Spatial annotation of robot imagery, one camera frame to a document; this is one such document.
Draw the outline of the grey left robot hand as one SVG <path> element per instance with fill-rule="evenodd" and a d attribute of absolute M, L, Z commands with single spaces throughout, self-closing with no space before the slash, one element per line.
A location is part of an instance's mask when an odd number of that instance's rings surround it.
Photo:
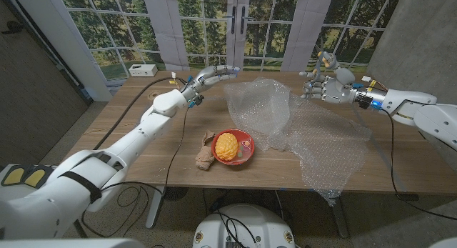
<path fill-rule="evenodd" d="M 230 65 L 208 66 L 205 69 L 202 69 L 194 79 L 183 88 L 181 93 L 187 100 L 191 100 L 220 81 L 235 79 L 240 70 L 239 67 Z"/>

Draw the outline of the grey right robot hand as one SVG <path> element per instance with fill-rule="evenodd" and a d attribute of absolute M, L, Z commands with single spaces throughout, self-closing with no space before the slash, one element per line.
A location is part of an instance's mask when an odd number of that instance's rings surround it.
<path fill-rule="evenodd" d="M 335 73 L 335 77 L 324 76 L 321 65 Z M 302 99 L 320 99 L 332 104 L 350 103 L 352 83 L 355 82 L 354 74 L 347 68 L 341 67 L 336 56 L 326 51 L 318 53 L 318 61 L 312 72 L 302 71 L 300 76 L 310 78 L 303 84 Z"/>

